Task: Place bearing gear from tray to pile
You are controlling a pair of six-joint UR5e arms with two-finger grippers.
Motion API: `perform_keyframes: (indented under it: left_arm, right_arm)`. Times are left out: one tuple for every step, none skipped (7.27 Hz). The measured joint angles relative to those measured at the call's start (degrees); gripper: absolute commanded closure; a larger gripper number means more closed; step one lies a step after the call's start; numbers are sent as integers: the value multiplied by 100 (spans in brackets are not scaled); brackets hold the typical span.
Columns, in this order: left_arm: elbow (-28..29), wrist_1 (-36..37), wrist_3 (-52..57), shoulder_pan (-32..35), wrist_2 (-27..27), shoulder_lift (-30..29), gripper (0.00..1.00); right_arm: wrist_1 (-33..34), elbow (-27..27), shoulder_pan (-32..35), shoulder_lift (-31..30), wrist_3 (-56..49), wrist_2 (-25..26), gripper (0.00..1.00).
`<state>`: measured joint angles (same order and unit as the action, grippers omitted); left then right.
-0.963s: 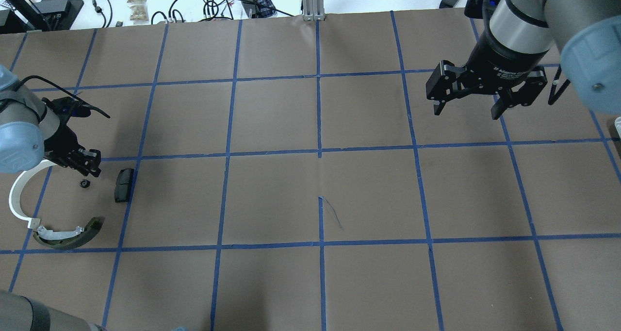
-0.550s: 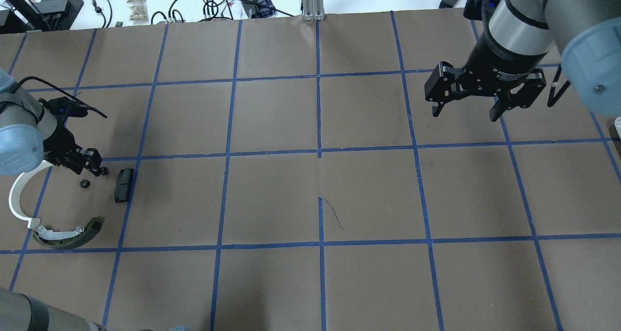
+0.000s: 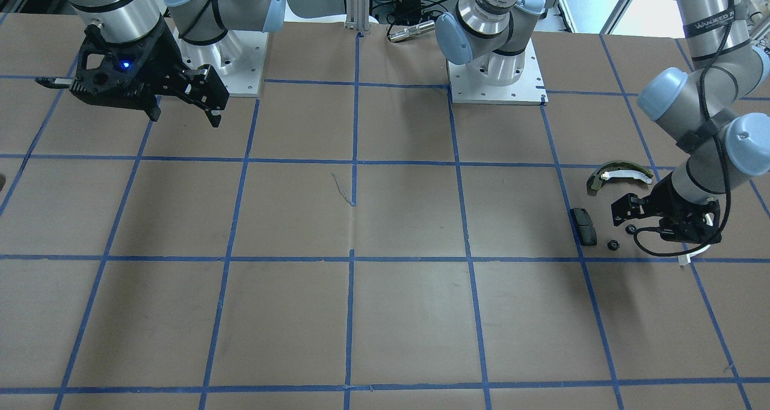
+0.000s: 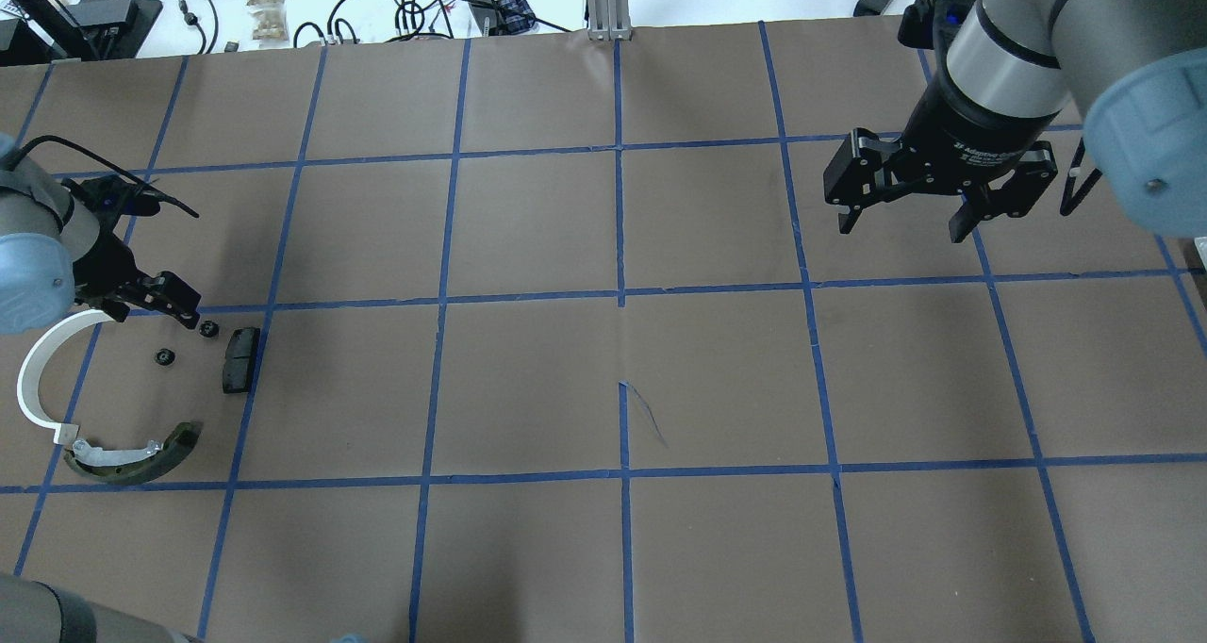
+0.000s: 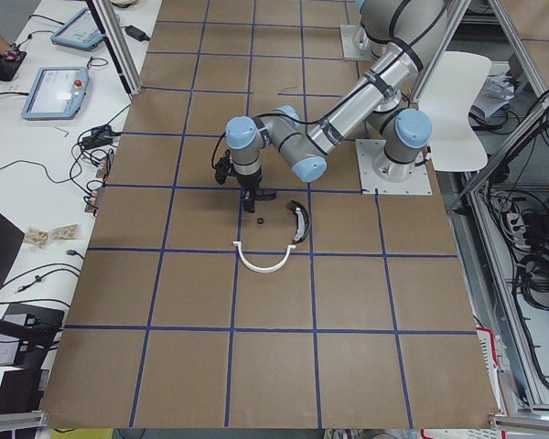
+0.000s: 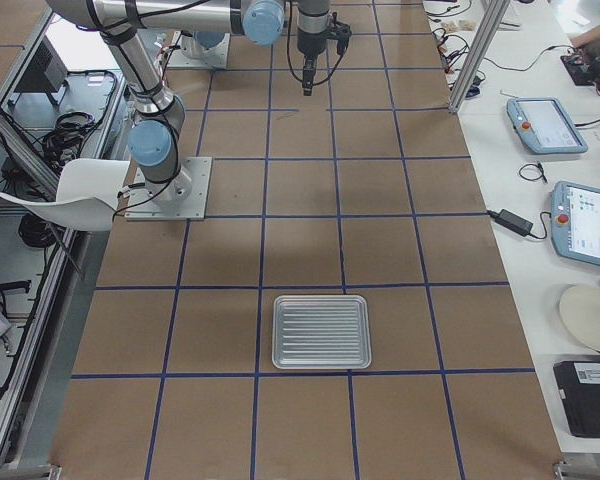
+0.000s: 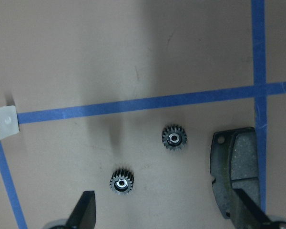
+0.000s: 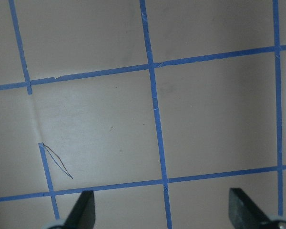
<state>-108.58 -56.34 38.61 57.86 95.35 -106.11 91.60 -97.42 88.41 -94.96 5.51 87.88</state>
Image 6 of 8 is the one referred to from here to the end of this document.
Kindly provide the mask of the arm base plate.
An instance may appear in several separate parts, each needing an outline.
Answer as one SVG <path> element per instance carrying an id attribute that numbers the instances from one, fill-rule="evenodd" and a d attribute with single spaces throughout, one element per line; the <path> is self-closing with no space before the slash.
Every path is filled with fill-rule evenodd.
<path id="1" fill-rule="evenodd" d="M 212 170 L 211 157 L 185 157 L 181 170 L 170 185 L 147 183 L 140 168 L 134 182 L 145 183 L 131 191 L 129 204 L 123 214 L 129 221 L 203 220 L 206 213 Z"/>
<path id="2" fill-rule="evenodd" d="M 225 70 L 229 43 L 229 33 L 178 31 L 174 39 L 176 48 L 168 66 L 189 70 Z"/>

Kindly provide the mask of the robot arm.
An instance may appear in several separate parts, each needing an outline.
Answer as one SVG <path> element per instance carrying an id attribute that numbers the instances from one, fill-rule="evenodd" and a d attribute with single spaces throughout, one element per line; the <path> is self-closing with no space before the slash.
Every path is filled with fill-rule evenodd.
<path id="1" fill-rule="evenodd" d="M 170 90 L 139 35 L 142 29 L 173 29 L 211 37 L 243 35 L 259 46 L 277 41 L 289 21 L 297 23 L 297 47 L 304 65 L 299 77 L 304 95 L 312 93 L 317 61 L 328 42 L 345 55 L 351 27 L 339 21 L 327 1 L 52 1 L 50 8 L 82 29 L 96 31 L 127 80 L 138 123 L 128 148 L 144 176 L 149 198 L 180 202 L 193 179 L 179 154 L 185 108 Z"/>

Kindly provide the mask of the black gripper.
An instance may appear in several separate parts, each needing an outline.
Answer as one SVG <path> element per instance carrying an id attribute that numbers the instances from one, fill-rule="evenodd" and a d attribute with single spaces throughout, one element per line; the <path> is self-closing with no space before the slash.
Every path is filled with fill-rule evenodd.
<path id="1" fill-rule="evenodd" d="M 325 50 L 324 35 L 322 33 L 308 33 L 299 29 L 297 48 L 304 56 L 301 78 L 303 95 L 311 96 L 316 74 L 317 59 Z"/>

